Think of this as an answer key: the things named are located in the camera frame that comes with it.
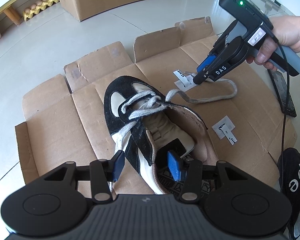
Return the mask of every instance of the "smartphone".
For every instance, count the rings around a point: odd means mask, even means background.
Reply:
[[[274,90],[277,93],[278,101],[280,104],[281,111],[284,113],[285,106],[286,106],[286,99],[287,99],[287,84],[284,80],[284,77],[281,72],[279,71],[272,71],[268,69],[268,73],[270,75],[271,81],[274,86]],[[289,94],[288,100],[288,108],[287,108],[287,115],[292,117],[297,117],[297,113],[292,102],[291,95]]]

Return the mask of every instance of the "black garment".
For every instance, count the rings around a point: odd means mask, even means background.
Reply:
[[[282,181],[282,156],[278,161],[280,172],[279,184]],[[291,219],[287,225],[290,239],[294,237],[294,225],[300,212],[300,153],[294,148],[283,152],[283,186],[281,192],[287,196],[292,205]]]

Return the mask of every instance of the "human hand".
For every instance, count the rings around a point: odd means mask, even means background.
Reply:
[[[274,26],[272,32],[277,37],[279,43],[284,46],[289,46],[296,53],[300,52],[300,17],[286,15],[272,17],[270,21]],[[255,58],[249,56],[246,59],[247,63],[251,64],[254,60],[256,64],[276,71],[277,68],[267,60],[277,47],[278,45],[270,37],[266,37],[257,56]]]

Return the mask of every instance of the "wooden table leg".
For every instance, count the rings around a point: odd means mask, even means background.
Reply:
[[[21,24],[21,16],[12,6],[9,6],[7,9],[3,10],[3,12],[8,16],[10,20],[14,22],[15,25]]]

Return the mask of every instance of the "tiled floor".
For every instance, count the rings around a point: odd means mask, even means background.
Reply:
[[[262,0],[253,2],[269,16],[285,14]],[[121,41],[133,58],[137,36],[203,16],[211,16],[216,34],[233,21],[219,7],[218,0],[144,0],[81,23],[58,3],[26,23],[9,28],[0,39],[0,206],[7,195],[24,185],[14,126],[24,121],[21,100],[26,92],[63,73],[64,65],[107,44]],[[271,87],[266,70],[252,67]],[[291,79],[291,94],[298,113],[293,122],[300,150],[300,75]],[[0,240],[6,236],[0,223]]]

